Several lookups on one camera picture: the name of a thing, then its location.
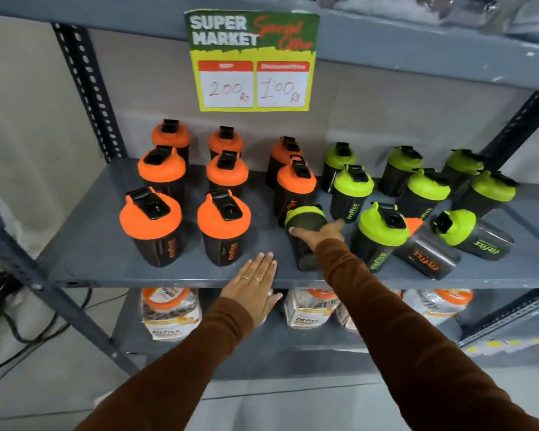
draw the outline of hand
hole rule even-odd
[[[290,227],[288,231],[292,236],[302,239],[312,251],[315,251],[317,244],[325,239],[337,239],[343,242],[344,239],[341,235],[341,230],[344,226],[345,222],[339,219],[336,222],[324,225],[320,231],[311,231],[298,227]]]
[[[271,289],[277,267],[273,253],[259,253],[256,260],[248,260],[220,294],[241,304],[252,316],[254,328],[261,325],[283,296],[281,293],[274,295]]]

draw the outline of person's right arm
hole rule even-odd
[[[403,419],[414,430],[539,430],[539,420],[452,341],[385,287],[343,242],[342,222],[293,229],[314,249],[323,277],[347,307]]]

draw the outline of person's left arm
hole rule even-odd
[[[281,298],[268,297],[272,258],[248,261],[188,337],[122,384],[75,431],[182,431],[217,366]]]

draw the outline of supermarket special offer sign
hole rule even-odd
[[[200,110],[308,111],[319,23],[315,13],[187,12]]]

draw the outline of green shaker bottle lid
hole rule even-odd
[[[301,206],[297,207],[296,209],[289,210],[286,215],[286,222],[285,226],[287,228],[287,223],[290,221],[291,218],[294,216],[297,216],[301,213],[317,213],[325,217],[325,213],[319,206]]]
[[[347,142],[336,142],[325,150],[325,163],[332,168],[342,170],[344,165],[355,165],[358,158]]]
[[[361,213],[359,229],[366,237],[384,246],[400,246],[409,238],[408,226],[397,206],[389,209],[372,203]]]
[[[411,192],[425,199],[442,201],[449,196],[451,188],[447,180],[440,177],[433,168],[417,169],[408,179]]]
[[[471,187],[475,192],[501,202],[511,201],[517,193],[518,186],[517,181],[503,175],[500,171],[483,171],[471,182]]]
[[[447,164],[455,171],[469,175],[477,175],[484,167],[485,158],[475,154],[470,149],[453,149],[453,154],[447,159]]]
[[[374,191],[374,181],[363,170],[363,166],[345,165],[345,169],[337,173],[333,187],[342,194],[363,198]]]
[[[396,146],[387,158],[387,163],[400,171],[415,172],[421,167],[423,156],[409,145]]]
[[[444,211],[433,221],[438,236],[441,236],[449,245],[459,245],[469,237],[477,216],[469,210]]]

